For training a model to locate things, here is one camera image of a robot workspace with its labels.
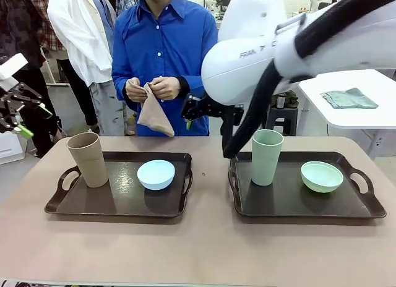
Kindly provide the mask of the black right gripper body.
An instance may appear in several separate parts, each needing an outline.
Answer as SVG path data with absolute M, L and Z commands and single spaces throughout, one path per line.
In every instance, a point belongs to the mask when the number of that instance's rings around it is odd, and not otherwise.
M 205 95 L 198 102 L 198 111 L 204 116 L 221 118 L 224 123 L 239 126 L 244 115 L 244 105 L 223 105 Z

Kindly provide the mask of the beige cloth mat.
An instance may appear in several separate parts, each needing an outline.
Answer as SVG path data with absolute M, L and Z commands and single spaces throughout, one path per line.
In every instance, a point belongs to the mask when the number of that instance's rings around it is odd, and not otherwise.
M 168 120 L 161 104 L 151 90 L 151 83 L 146 83 L 142 90 L 147 98 L 140 104 L 141 111 L 137 120 L 138 125 L 148 127 L 150 130 L 174 137 L 174 129 Z

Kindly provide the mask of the light blue bowl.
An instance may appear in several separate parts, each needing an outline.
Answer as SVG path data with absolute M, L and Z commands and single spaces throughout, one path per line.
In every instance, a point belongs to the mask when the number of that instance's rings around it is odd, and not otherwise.
M 175 171 L 174 165 L 169 161 L 152 160 L 137 170 L 137 178 L 146 189 L 160 191 L 171 184 Z

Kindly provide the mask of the tall tan cup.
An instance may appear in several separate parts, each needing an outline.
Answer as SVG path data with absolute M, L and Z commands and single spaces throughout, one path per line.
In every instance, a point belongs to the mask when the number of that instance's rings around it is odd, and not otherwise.
M 94 132 L 84 132 L 71 137 L 67 147 L 77 163 L 88 187 L 98 188 L 108 180 L 100 137 Z

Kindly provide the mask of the mint green bowl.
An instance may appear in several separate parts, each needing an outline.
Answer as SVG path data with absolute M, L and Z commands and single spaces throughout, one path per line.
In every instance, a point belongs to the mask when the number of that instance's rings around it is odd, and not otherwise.
M 318 193 L 331 193 L 343 184 L 343 174 L 335 166 L 322 161 L 309 161 L 301 167 L 301 178 L 306 187 Z

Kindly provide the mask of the grey-green cloth mat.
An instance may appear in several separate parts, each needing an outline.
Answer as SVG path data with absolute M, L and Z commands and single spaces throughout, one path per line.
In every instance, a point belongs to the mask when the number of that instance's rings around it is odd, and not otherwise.
M 321 94 L 333 109 L 376 109 L 378 104 L 364 95 L 358 88 L 347 91 L 329 91 Z

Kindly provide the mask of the person's left forearm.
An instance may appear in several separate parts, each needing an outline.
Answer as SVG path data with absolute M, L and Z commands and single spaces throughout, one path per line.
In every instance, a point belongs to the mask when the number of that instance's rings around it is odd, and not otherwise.
M 178 98 L 185 98 L 188 94 L 201 98 L 204 95 L 204 87 L 200 75 L 184 75 L 177 77 L 180 85 Z

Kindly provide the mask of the person's right forearm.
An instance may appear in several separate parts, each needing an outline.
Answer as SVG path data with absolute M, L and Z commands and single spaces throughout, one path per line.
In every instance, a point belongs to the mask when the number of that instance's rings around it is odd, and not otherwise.
M 118 100 L 125 101 L 126 96 L 126 82 L 132 77 L 129 66 L 113 66 L 112 78 Z

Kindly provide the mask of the dark brown serving tray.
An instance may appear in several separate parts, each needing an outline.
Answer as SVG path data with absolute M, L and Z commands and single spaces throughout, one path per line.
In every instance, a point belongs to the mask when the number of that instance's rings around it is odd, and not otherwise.
M 73 166 L 58 179 L 56 192 L 44 211 L 56 215 L 177 218 L 184 213 L 193 181 L 188 153 L 104 152 L 108 182 L 99 188 L 86 185 Z M 137 170 L 147 161 L 166 160 L 175 167 L 171 184 L 160 191 L 143 187 Z
M 309 189 L 301 177 L 301 167 L 309 161 L 338 168 L 344 177 L 342 185 L 330 193 Z M 337 152 L 281 152 L 269 186 L 251 181 L 251 153 L 241 152 L 230 161 L 228 179 L 235 210 L 245 217 L 370 220 L 386 216 L 371 179 Z

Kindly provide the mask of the person's left hand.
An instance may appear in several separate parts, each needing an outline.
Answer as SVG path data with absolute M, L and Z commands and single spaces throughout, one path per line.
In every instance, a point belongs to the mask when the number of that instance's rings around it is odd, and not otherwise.
M 150 83 L 153 94 L 160 100 L 174 100 L 181 91 L 181 85 L 176 77 L 157 77 Z

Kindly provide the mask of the person's right hand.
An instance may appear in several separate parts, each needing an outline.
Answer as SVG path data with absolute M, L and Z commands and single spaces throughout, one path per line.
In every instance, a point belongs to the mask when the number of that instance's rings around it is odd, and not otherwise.
M 140 80 L 133 77 L 126 82 L 126 95 L 135 103 L 144 103 L 147 99 L 147 92 L 140 86 Z

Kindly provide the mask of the bystander in white coat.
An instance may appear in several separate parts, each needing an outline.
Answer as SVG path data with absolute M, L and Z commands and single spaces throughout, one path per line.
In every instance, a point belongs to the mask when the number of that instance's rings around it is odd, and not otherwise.
M 116 13 L 109 0 L 49 0 L 47 14 L 71 66 L 88 88 L 101 135 L 134 135 L 111 76 Z

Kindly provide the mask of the tall mint green cup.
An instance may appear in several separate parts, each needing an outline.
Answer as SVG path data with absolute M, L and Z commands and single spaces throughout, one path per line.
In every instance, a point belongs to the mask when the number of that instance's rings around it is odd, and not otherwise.
M 260 129 L 252 136 L 252 181 L 258 186 L 273 182 L 284 138 L 281 133 Z

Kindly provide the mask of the olive green bag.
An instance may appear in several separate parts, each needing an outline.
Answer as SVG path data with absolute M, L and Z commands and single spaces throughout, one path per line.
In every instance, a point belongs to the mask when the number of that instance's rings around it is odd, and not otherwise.
M 289 90 L 285 92 L 284 95 L 285 95 L 285 102 L 284 102 L 285 108 L 298 108 L 299 106 L 298 96 L 294 91 Z

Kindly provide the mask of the white side table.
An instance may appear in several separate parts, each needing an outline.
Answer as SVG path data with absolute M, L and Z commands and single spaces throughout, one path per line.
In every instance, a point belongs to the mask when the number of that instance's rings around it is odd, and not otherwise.
M 299 83 L 304 95 L 298 134 L 303 133 L 308 111 L 318 110 L 330 126 L 339 129 L 362 129 L 374 131 L 374 137 L 367 150 L 370 158 L 379 154 L 382 144 L 391 142 L 391 131 L 396 130 L 396 81 L 376 70 L 343 71 L 321 74 L 315 79 Z M 322 98 L 328 91 L 346 91 L 358 88 L 374 101 L 376 109 L 334 109 Z

